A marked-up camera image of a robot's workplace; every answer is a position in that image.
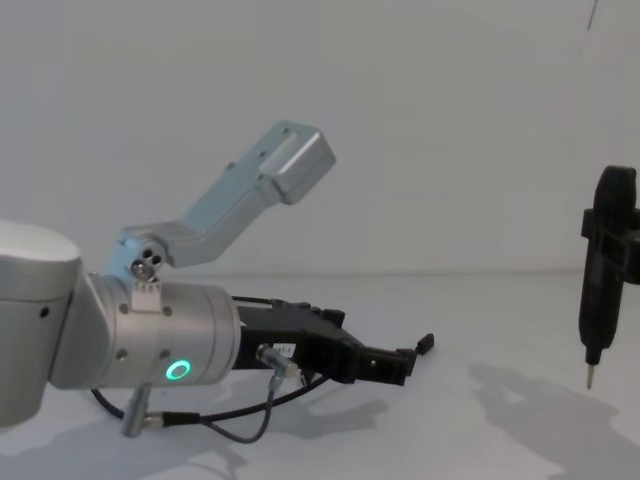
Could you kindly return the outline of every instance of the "black plastic housing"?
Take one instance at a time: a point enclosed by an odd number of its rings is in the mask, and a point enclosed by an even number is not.
[[[303,372],[344,384],[364,380],[404,385],[413,372],[416,350],[392,351],[363,345],[342,329],[345,313],[340,310],[281,300],[267,308],[239,306],[238,310],[243,325],[236,370],[266,368],[256,358],[256,351],[260,345],[268,344],[274,348],[288,345],[287,353]],[[433,336],[421,342],[426,353],[433,347]]]
[[[636,171],[607,167],[592,209],[586,210],[582,236],[589,239],[582,299],[580,338],[586,362],[600,363],[602,350],[614,340],[624,283],[640,284],[640,211]]]

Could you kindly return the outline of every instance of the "small label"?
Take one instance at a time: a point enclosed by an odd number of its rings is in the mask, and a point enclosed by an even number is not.
[[[293,354],[296,353],[296,344],[295,343],[274,343],[273,349],[277,350],[278,353],[287,358],[293,358]]]

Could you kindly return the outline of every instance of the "black cable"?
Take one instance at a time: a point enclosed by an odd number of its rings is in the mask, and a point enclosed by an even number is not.
[[[275,396],[275,393],[276,392],[272,390],[269,391],[269,397],[265,402],[266,408],[264,410],[264,420],[262,420],[262,425],[260,426],[258,433],[256,433],[253,437],[249,437],[249,438],[239,437],[238,435],[229,432],[228,430],[216,425],[215,423],[206,422],[204,420],[201,421],[200,424],[207,428],[210,428],[216,433],[219,433],[220,435],[231,440],[232,442],[242,443],[244,445],[250,445],[252,443],[256,443],[258,440],[260,440],[264,436],[264,434],[267,431],[267,428],[269,428],[269,422],[271,421],[271,411],[273,410],[273,398]]]
[[[310,383],[304,388],[300,388],[295,392],[291,392],[287,395],[283,395],[282,397],[275,399],[273,401],[272,407],[279,407],[286,403],[292,402],[293,400],[296,400],[301,396],[306,395],[307,393],[315,390],[316,388],[320,387],[321,385],[325,384],[328,381],[329,381],[328,378],[324,378],[324,377],[319,378],[318,380]],[[120,420],[124,418],[124,412],[120,410],[118,407],[116,407],[115,405],[113,405],[111,402],[109,402],[109,400],[105,398],[102,392],[100,392],[100,390],[91,390],[91,393],[93,394],[95,399],[98,401],[98,403],[102,406],[102,408],[104,408],[107,411],[107,413],[109,413],[109,415],[111,415],[112,417],[118,418]],[[240,408],[238,410],[232,410],[230,412],[204,415],[201,417],[201,420],[203,422],[212,423],[212,422],[222,422],[224,420],[232,420],[240,417],[247,417],[249,415],[254,415],[256,413],[265,411],[267,406],[268,405],[266,402],[259,403],[251,407]]]
[[[112,417],[119,418],[120,420],[124,418],[124,412],[120,410],[118,407],[116,407],[109,400],[107,400],[104,397],[104,395],[102,395],[102,392],[100,390],[91,390],[91,393],[93,394],[95,399],[98,401],[98,403],[102,406],[102,408],[104,408],[107,411],[107,413],[109,413],[109,415],[111,415]]]
[[[307,385],[304,388],[300,388],[300,389],[296,390],[295,392],[291,392],[291,393],[289,393],[287,395],[283,395],[282,397],[275,399],[273,401],[273,406],[274,407],[279,407],[281,405],[284,405],[285,403],[292,402],[292,401],[302,397],[303,395],[306,395],[307,393],[315,390],[319,386],[324,385],[328,381],[329,381],[329,379],[326,378],[326,377],[319,378],[318,380],[316,380],[315,382]],[[260,403],[258,405],[254,405],[252,407],[240,408],[238,410],[233,410],[231,412],[216,413],[216,414],[213,414],[213,415],[204,415],[202,417],[202,420],[205,421],[205,422],[222,422],[224,420],[233,420],[234,418],[247,417],[249,415],[260,413],[260,412],[264,411],[266,408],[267,408],[267,404],[266,403]]]
[[[273,305],[273,300],[268,298],[258,298],[258,297],[232,297],[236,302],[242,303],[260,303],[262,305]]]

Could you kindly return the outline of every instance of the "gray cable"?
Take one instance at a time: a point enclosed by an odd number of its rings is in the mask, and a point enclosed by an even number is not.
[[[205,427],[210,428],[211,430],[215,431],[216,433],[219,433],[223,437],[233,442],[242,443],[244,445],[256,443],[258,440],[260,440],[264,436],[264,434],[267,431],[267,428],[269,428],[269,422],[271,421],[271,411],[273,410],[273,401],[274,401],[275,395],[276,395],[275,391],[271,391],[271,390],[269,391],[269,397],[267,397],[266,407],[264,410],[264,420],[262,420],[262,425],[260,426],[258,433],[256,433],[253,437],[250,437],[250,438],[239,437],[238,435],[235,435],[229,432],[228,430],[225,430],[224,428],[211,422],[202,421],[201,425],[204,425]]]

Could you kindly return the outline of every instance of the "metal connector plug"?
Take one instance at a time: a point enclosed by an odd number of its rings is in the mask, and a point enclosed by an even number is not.
[[[300,371],[298,365],[266,343],[258,347],[256,358],[273,369],[273,377],[269,383],[271,392],[277,391],[285,378],[295,378]]]
[[[164,426],[162,412],[147,413],[147,417],[144,419],[144,428],[163,428]]]

